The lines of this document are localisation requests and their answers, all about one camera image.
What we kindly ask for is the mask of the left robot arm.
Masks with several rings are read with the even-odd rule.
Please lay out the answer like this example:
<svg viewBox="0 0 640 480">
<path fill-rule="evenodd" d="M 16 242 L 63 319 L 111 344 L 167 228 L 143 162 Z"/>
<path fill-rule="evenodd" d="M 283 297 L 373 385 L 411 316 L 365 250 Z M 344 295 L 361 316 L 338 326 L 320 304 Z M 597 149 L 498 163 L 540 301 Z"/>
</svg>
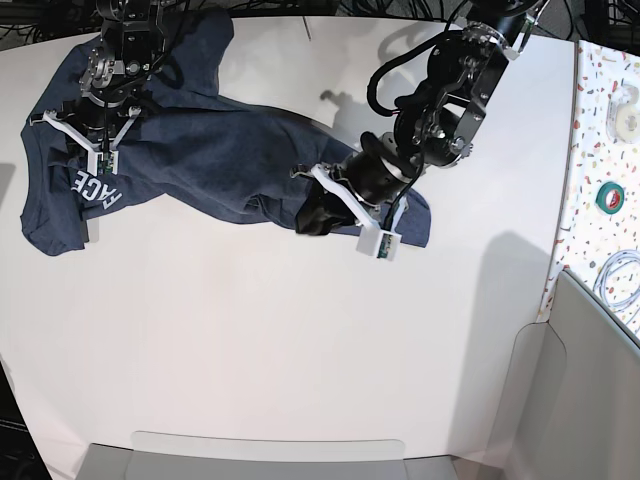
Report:
<svg viewBox="0 0 640 480">
<path fill-rule="evenodd" d="M 343 226 L 363 226 L 388 207 L 378 227 L 390 231 L 408 195 L 429 167 L 448 168 L 470 155 L 486 106 L 509 63 L 523 52 L 544 10 L 543 1 L 471 1 L 459 29 L 446 27 L 379 67 L 366 90 L 369 107 L 394 120 L 387 138 L 360 137 L 361 150 L 339 164 L 297 167 L 292 176 L 312 182 L 296 214 L 299 234 L 322 236 Z M 427 53 L 427 73 L 415 91 L 392 108 L 378 100 L 384 76 Z"/>
</svg>

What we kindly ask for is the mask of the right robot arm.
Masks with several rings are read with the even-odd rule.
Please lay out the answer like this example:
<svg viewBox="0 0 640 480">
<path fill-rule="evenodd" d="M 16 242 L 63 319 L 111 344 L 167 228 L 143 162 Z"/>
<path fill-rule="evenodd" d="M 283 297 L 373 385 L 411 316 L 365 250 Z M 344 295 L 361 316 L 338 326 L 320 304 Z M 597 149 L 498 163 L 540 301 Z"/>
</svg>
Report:
<svg viewBox="0 0 640 480">
<path fill-rule="evenodd" d="M 98 1 L 96 9 L 103 23 L 79 78 L 79 98 L 60 111 L 35 113 L 29 124 L 47 123 L 85 150 L 106 156 L 142 115 L 142 89 L 178 41 L 181 28 L 167 26 L 165 15 L 185 14 L 189 3 Z"/>
</svg>

